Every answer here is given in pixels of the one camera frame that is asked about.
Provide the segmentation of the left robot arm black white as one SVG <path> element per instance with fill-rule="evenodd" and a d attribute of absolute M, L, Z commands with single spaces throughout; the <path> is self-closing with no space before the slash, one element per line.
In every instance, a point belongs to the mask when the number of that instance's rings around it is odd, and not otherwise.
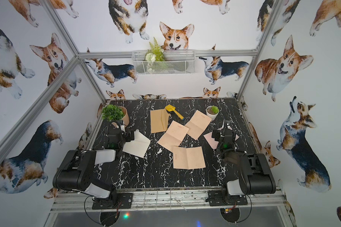
<path fill-rule="evenodd" d="M 67 152 L 53 178 L 54 188 L 83 193 L 96 199 L 117 200 L 115 186 L 95 179 L 92 175 L 96 165 L 111 163 L 119 158 L 125 144 L 135 139 L 135 132 L 117 121 L 110 123 L 116 126 L 107 132 L 105 148 Z"/>

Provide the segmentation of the green plant in terracotta pot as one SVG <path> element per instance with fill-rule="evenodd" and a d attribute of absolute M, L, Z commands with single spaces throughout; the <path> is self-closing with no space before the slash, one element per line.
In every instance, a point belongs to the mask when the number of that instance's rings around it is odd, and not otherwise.
<path fill-rule="evenodd" d="M 129 125 L 130 120 L 125 107 L 108 104 L 102 109 L 101 114 L 102 119 L 108 122 L 116 122 L 124 126 Z"/>

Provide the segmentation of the fern and white flower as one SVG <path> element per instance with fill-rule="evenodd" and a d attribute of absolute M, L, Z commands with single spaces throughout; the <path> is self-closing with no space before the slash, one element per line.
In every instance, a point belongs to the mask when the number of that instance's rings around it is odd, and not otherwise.
<path fill-rule="evenodd" d="M 148 73 L 158 73 L 166 70 L 165 56 L 163 49 L 154 38 L 153 42 L 149 42 L 150 50 L 145 55 L 146 70 Z"/>

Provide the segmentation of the pink envelope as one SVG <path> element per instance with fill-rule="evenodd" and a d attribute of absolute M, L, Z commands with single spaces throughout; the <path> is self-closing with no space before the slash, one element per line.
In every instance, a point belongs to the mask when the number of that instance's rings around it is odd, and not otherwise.
<path fill-rule="evenodd" d="M 218 142 L 215 141 L 215 139 L 211 138 L 212 132 L 207 133 L 204 135 L 204 138 L 206 139 L 206 141 L 208 142 L 208 144 L 210 145 L 210 147 L 213 150 L 216 150 Z"/>

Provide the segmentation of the white cream envelope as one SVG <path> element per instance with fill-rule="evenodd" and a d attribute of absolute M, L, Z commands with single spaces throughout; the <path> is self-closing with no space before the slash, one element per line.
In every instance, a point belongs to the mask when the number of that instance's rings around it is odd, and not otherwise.
<path fill-rule="evenodd" d="M 151 141 L 139 130 L 135 130 L 134 136 L 135 139 L 133 141 L 124 144 L 123 151 L 127 154 L 144 158 Z"/>

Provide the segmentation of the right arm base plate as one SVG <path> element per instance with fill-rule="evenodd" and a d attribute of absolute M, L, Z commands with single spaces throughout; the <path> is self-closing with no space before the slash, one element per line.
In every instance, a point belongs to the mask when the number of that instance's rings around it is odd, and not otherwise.
<path fill-rule="evenodd" d="M 248 200 L 245 195 L 229 195 L 222 190 L 208 191 L 207 195 L 206 202 L 208 202 L 211 207 L 248 205 Z"/>

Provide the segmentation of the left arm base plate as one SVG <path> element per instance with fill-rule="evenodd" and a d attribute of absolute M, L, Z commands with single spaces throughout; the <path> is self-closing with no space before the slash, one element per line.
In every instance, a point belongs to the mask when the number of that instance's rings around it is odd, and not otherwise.
<path fill-rule="evenodd" d="M 95 198 L 93 210 L 107 209 L 130 209 L 133 200 L 133 193 L 111 194 L 108 198 Z"/>

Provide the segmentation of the small plant in white pot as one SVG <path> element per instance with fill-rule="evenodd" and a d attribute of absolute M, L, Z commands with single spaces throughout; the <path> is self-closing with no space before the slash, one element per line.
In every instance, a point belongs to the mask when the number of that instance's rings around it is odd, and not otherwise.
<path fill-rule="evenodd" d="M 206 108 L 206 115 L 211 118 L 211 121 L 214 121 L 219 114 L 219 108 L 216 106 L 208 106 Z"/>

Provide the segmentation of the brown kraft envelope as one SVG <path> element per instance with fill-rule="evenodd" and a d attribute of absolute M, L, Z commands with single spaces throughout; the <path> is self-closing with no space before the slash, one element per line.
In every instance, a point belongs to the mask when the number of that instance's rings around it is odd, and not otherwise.
<path fill-rule="evenodd" d="M 165 108 L 150 111 L 151 133 L 167 131 L 169 116 L 170 114 Z"/>

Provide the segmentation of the yellow toy shovel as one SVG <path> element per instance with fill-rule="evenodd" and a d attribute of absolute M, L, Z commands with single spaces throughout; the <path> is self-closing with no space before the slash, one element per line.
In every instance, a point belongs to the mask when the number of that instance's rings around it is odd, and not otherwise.
<path fill-rule="evenodd" d="M 165 107 L 165 109 L 166 109 L 168 112 L 174 112 L 181 120 L 184 119 L 184 117 L 183 117 L 179 112 L 176 111 L 176 108 L 175 108 L 174 106 L 172 106 L 172 105 L 167 105 L 167 106 Z"/>

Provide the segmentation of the cream letter paper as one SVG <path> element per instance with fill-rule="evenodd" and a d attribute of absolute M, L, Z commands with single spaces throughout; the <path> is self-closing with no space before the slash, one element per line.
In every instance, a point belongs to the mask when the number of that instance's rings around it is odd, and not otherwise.
<path fill-rule="evenodd" d="M 173 147 L 178 147 L 182 143 L 189 128 L 182 124 L 172 121 L 165 134 L 158 140 L 158 144 L 173 152 Z"/>
<path fill-rule="evenodd" d="M 197 110 L 191 119 L 185 124 L 189 129 L 187 135 L 194 140 L 198 140 L 211 122 L 211 118 Z"/>

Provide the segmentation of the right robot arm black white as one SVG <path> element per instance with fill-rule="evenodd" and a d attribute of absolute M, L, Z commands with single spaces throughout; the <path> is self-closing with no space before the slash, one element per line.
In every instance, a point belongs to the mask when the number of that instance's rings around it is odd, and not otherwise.
<path fill-rule="evenodd" d="M 265 155 L 260 153 L 249 154 L 246 151 L 236 149 L 234 146 L 236 134 L 229 128 L 213 130 L 211 138 L 218 142 L 216 152 L 221 160 L 238 168 L 237 179 L 226 183 L 226 195 L 275 193 L 276 183 Z"/>

